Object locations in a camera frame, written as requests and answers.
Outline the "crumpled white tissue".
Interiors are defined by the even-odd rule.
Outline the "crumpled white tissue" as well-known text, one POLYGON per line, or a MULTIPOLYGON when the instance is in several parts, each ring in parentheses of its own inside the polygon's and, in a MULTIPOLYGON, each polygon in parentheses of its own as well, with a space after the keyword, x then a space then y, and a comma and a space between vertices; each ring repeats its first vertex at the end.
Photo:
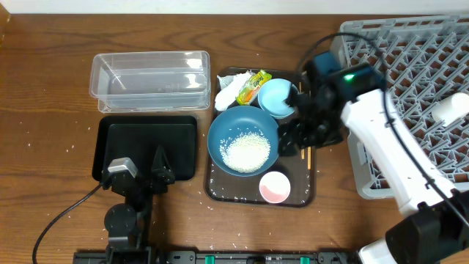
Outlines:
POLYGON ((245 73, 238 73, 233 76, 217 76, 221 91, 215 96, 215 109, 217 111, 226 111, 236 100, 240 90, 252 75, 253 73, 248 70, 245 73))

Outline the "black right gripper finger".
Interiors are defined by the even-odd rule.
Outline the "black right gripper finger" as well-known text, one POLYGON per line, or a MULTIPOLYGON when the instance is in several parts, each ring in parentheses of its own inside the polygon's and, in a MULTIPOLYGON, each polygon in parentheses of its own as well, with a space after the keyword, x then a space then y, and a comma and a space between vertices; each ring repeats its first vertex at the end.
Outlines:
POLYGON ((288 107, 294 108, 298 105, 298 95, 299 93, 296 89, 291 89, 284 102, 288 105, 288 107))
POLYGON ((304 148, 302 143, 303 126, 299 122, 289 122, 278 127, 278 154, 280 156, 294 156, 304 148))

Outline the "pile of white rice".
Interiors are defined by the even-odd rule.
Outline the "pile of white rice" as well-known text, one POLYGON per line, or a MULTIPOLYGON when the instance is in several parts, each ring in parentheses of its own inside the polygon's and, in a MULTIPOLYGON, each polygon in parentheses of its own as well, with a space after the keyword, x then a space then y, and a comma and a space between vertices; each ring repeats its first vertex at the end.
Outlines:
POLYGON ((222 161, 240 173, 255 172, 268 160, 270 143, 262 133, 241 133, 235 138, 222 140, 219 146, 222 161))

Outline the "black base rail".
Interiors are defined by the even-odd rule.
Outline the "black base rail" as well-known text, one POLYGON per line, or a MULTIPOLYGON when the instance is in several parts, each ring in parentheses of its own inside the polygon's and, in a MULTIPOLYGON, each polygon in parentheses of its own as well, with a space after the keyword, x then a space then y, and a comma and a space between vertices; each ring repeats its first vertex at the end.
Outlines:
POLYGON ((172 252, 76 252, 73 264, 143 263, 143 264, 357 264, 357 254, 315 252, 311 254, 267 253, 196 253, 172 252))

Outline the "green yellow snack wrapper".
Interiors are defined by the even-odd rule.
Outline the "green yellow snack wrapper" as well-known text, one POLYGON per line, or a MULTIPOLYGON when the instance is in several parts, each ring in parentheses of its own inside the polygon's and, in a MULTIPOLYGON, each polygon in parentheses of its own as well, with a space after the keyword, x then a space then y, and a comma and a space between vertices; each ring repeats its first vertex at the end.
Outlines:
POLYGON ((239 91, 236 101, 241 106, 250 105, 257 97, 261 87, 272 79, 272 75, 265 70, 260 70, 258 73, 250 77, 243 88, 239 91))

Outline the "white paper cup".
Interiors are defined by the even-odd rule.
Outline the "white paper cup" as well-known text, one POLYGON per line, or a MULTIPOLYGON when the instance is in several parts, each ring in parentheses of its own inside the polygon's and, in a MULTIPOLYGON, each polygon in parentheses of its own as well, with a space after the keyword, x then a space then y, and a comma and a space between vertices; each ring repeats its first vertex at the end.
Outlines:
POLYGON ((442 122, 446 127, 468 114, 468 100, 468 94, 455 93, 437 103, 431 111, 432 118, 435 122, 442 122))

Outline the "wooden chopstick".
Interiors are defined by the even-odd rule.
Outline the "wooden chopstick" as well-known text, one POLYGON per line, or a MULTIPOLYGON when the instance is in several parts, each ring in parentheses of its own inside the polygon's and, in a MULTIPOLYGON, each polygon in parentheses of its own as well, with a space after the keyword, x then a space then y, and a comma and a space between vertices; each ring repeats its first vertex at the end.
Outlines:
MULTIPOLYGON (((302 92, 302 84, 301 83, 299 83, 298 90, 299 90, 300 93, 302 92)), ((300 153, 301 153, 301 159, 304 160, 305 159, 305 150, 302 149, 300 153)))
POLYGON ((307 147, 307 170, 311 170, 311 147, 307 147))

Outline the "black plastic bin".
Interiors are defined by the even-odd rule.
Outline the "black plastic bin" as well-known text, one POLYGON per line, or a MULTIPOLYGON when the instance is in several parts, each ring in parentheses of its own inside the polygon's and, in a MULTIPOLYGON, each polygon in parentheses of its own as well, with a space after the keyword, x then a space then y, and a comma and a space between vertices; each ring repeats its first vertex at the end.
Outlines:
POLYGON ((149 175, 158 147, 166 152, 177 180, 190 180, 196 171, 197 121, 192 116, 111 115, 101 119, 92 166, 100 181, 117 158, 130 158, 149 175))

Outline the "dark brown serving tray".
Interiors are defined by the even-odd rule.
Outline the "dark brown serving tray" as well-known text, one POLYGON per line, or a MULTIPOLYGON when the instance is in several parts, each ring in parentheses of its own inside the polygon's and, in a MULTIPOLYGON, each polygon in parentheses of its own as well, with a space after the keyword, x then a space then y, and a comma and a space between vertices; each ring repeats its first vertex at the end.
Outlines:
MULTIPOLYGON (((257 102, 254 102, 251 106, 260 108, 257 102)), ((222 112, 215 110, 213 121, 222 112)), ((281 120, 273 119, 278 125, 281 125, 288 123, 293 117, 294 115, 281 120)), ((205 191, 210 198, 219 202, 270 206, 271 204, 266 202, 259 192, 259 181, 268 172, 281 172, 289 179, 291 191, 289 197, 278 205, 281 207, 303 208, 310 204, 316 196, 316 150, 311 149, 311 170, 307 170, 306 149, 304 149, 304 160, 301 159, 301 151, 294 156, 278 156, 274 165, 269 169, 250 177, 239 177, 226 173, 214 164, 211 157, 209 157, 204 180, 205 191)))

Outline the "pink small cup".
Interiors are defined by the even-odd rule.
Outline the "pink small cup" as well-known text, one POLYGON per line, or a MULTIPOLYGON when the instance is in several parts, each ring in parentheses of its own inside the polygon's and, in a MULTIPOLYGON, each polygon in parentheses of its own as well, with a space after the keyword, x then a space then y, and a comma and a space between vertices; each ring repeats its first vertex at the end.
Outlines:
POLYGON ((290 181, 281 172, 268 172, 259 181, 259 192, 268 203, 284 202, 289 197, 290 191, 290 181))

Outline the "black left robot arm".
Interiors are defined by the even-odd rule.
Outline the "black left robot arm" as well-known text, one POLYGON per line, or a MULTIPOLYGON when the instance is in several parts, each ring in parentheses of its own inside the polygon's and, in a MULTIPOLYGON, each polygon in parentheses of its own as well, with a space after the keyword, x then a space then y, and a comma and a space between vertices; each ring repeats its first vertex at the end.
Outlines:
POLYGON ((148 172, 142 172, 128 158, 111 161, 103 177, 103 188, 125 198, 105 215, 108 231, 107 263, 161 263, 164 254, 149 243, 153 197, 168 191, 175 182, 166 151, 157 146, 148 172))

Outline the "light blue small bowl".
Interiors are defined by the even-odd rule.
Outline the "light blue small bowl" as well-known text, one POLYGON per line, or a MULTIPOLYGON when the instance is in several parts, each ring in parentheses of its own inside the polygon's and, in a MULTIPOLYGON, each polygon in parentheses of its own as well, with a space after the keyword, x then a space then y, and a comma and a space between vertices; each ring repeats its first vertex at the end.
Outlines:
POLYGON ((259 106, 278 120, 288 117, 295 112, 285 102, 291 88, 298 92, 297 87, 286 79, 275 78, 267 81, 257 95, 259 106))

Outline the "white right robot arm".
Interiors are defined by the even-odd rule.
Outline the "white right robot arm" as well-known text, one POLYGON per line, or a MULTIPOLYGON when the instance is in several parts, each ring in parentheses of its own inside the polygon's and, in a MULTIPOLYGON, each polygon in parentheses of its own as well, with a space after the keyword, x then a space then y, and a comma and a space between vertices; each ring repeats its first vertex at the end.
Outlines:
POLYGON ((382 74, 371 65, 343 68, 328 52, 306 63, 308 92, 289 91, 297 118, 278 128, 279 155, 342 141, 348 128, 363 143, 394 193, 402 221, 358 251, 361 263, 437 263, 468 247, 468 194, 429 160, 399 118, 382 74))

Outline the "clear plastic bin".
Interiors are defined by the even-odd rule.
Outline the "clear plastic bin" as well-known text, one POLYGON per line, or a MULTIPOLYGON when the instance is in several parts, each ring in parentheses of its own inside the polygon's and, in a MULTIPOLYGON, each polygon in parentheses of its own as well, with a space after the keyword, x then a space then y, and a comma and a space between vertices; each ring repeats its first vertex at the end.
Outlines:
POLYGON ((103 113, 205 110, 211 102, 206 51, 98 54, 89 94, 103 113))

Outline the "large dark blue bowl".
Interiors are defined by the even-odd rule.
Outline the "large dark blue bowl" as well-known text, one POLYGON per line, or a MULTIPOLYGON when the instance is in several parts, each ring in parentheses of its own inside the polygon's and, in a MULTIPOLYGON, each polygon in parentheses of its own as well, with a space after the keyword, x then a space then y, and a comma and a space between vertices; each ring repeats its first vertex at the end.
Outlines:
POLYGON ((207 135, 207 149, 214 164, 231 175, 250 177, 269 169, 278 158, 278 124, 266 112, 255 106, 235 106, 219 114, 212 122, 207 135), (219 146, 222 140, 235 138, 241 133, 262 133, 270 143, 270 155, 264 165, 250 173, 230 169, 222 161, 219 146))

